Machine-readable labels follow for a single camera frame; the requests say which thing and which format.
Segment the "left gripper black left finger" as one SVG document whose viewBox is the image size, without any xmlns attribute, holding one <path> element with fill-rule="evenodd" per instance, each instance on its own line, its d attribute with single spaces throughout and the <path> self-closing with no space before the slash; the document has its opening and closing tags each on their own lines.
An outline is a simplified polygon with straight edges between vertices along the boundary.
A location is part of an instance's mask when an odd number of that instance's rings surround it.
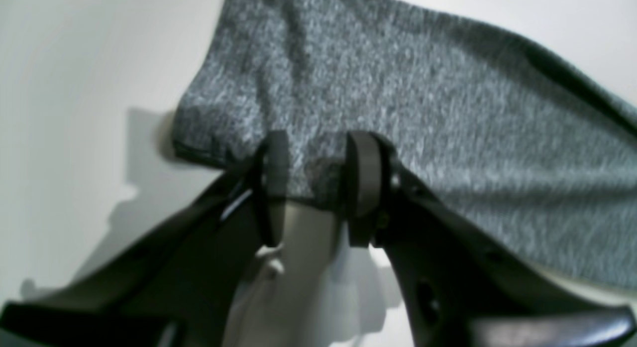
<svg viewBox="0 0 637 347">
<path fill-rule="evenodd" d="M 237 286 L 282 241 L 289 139 L 266 135 L 197 199 L 93 273 L 7 303 L 3 347 L 220 347 Z"/>
</svg>

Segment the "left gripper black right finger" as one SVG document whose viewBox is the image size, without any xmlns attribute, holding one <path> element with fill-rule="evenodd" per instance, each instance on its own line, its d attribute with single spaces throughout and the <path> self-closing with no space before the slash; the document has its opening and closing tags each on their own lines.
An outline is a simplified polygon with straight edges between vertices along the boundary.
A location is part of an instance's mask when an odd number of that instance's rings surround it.
<svg viewBox="0 0 637 347">
<path fill-rule="evenodd" d="M 545 279 L 445 206 L 380 134 L 349 131 L 343 179 L 352 247 L 384 250 L 417 347 L 621 347 L 628 306 Z"/>
</svg>

